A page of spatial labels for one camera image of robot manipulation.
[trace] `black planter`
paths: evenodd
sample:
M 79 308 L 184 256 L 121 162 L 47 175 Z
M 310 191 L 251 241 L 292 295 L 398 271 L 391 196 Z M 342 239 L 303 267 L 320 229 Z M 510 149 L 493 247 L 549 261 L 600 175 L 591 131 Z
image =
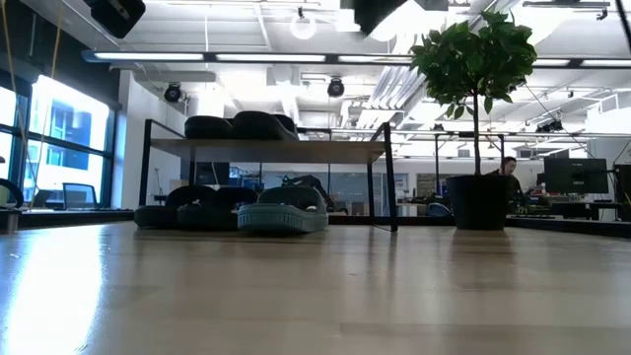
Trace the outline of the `black planter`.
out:
M 509 178 L 464 176 L 447 179 L 456 226 L 463 230 L 501 231 L 509 209 Z

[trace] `person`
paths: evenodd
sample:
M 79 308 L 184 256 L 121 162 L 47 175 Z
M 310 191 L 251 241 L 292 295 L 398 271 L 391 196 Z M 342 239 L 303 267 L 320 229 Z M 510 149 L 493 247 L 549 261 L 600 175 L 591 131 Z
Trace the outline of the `person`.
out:
M 509 191 L 511 197 L 513 197 L 516 193 L 522 193 L 522 186 L 520 185 L 520 181 L 513 175 L 515 169 L 517 168 L 517 159 L 513 157 L 504 157 L 502 160 L 502 167 L 504 167 L 504 173 L 502 174 L 502 169 L 498 169 L 489 173 L 488 175 L 503 175 L 506 177 L 510 177 L 509 181 Z

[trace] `window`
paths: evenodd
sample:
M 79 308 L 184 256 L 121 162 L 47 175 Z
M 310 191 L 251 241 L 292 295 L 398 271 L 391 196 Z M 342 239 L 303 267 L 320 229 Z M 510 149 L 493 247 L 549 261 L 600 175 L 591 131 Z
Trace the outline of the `window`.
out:
M 69 148 L 59 147 L 43 143 L 43 149 L 39 149 L 40 142 L 30 140 L 29 150 L 35 150 L 34 156 L 38 157 L 42 152 L 39 172 L 37 172 L 37 159 L 26 161 L 23 192 L 25 200 L 30 201 L 34 197 L 35 179 L 37 174 L 37 188 L 52 190 L 53 195 L 49 202 L 63 202 L 63 182 L 76 182 L 91 185 L 95 188 L 97 200 L 101 196 L 104 158 L 98 155 L 79 152 Z
M 0 123 L 14 125 L 16 121 L 16 95 L 11 90 L 0 88 Z
M 97 150 L 105 149 L 109 108 L 50 78 L 33 84 L 29 131 Z
M 0 71 L 0 79 L 8 77 Z M 93 186 L 97 201 L 109 206 L 112 110 L 44 76 L 34 84 L 16 79 L 19 95 L 9 89 L 7 80 L 0 82 L 0 157 L 6 162 L 0 163 L 0 178 L 21 186 L 26 202 L 39 188 L 52 192 L 49 202 L 62 203 L 63 183 L 75 182 Z M 7 198 L 0 191 L 0 206 L 4 202 Z
M 0 157 L 2 157 L 2 160 L 0 160 L 2 162 L 0 163 L 0 178 L 9 178 L 12 145 L 13 137 L 11 134 L 0 133 Z

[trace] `tree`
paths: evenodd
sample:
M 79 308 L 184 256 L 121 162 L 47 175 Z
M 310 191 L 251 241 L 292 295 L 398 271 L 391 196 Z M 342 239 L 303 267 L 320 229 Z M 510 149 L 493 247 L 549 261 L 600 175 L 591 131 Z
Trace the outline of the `tree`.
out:
M 494 100 L 512 103 L 509 93 L 526 83 L 536 59 L 527 40 L 532 29 L 508 22 L 508 15 L 482 12 L 487 26 L 474 34 L 468 23 L 430 31 L 423 45 L 411 48 L 411 68 L 426 76 L 427 95 L 440 105 L 449 105 L 445 114 L 460 118 L 467 110 L 473 116 L 475 174 L 480 175 L 478 97 L 490 113 Z M 466 105 L 473 98 L 473 108 Z

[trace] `computer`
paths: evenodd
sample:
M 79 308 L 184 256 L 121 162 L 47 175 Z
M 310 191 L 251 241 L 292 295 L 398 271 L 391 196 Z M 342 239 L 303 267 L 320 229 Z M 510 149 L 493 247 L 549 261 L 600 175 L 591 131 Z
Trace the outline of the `computer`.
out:
M 88 184 L 63 182 L 64 208 L 71 209 L 96 209 L 97 194 L 95 188 Z
M 545 158 L 545 188 L 559 193 L 609 193 L 605 159 Z

